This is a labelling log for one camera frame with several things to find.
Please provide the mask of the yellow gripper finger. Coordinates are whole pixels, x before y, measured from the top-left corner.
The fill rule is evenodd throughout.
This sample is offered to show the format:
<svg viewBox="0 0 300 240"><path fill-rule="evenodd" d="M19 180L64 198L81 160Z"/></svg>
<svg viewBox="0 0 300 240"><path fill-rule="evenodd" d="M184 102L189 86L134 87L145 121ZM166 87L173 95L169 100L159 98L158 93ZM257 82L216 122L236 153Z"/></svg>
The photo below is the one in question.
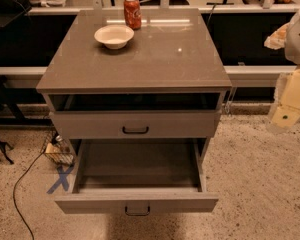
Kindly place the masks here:
<svg viewBox="0 0 300 240"><path fill-rule="evenodd" d="M272 104L266 129L273 134L287 132L300 118L300 113L289 107Z"/></svg>

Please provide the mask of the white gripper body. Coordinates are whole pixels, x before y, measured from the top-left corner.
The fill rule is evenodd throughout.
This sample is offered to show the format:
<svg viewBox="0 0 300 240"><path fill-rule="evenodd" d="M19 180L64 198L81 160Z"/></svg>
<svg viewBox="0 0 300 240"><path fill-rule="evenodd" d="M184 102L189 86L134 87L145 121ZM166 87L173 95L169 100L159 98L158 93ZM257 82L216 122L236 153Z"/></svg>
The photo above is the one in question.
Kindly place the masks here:
<svg viewBox="0 0 300 240"><path fill-rule="evenodd" d="M285 114L300 114L300 65L291 73L283 73L275 90L277 107Z"/></svg>

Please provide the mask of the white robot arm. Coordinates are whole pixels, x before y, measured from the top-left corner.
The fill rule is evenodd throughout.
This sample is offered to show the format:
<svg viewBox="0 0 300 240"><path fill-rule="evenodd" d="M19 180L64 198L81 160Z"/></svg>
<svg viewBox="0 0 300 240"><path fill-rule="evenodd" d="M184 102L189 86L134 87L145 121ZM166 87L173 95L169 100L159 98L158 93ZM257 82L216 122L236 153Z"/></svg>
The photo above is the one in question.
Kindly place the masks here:
<svg viewBox="0 0 300 240"><path fill-rule="evenodd" d="M282 73L276 83L274 103L268 118L268 129L280 133L290 129L300 118L300 10L266 38L264 46L273 50L284 49L287 60L296 68L292 73Z"/></svg>

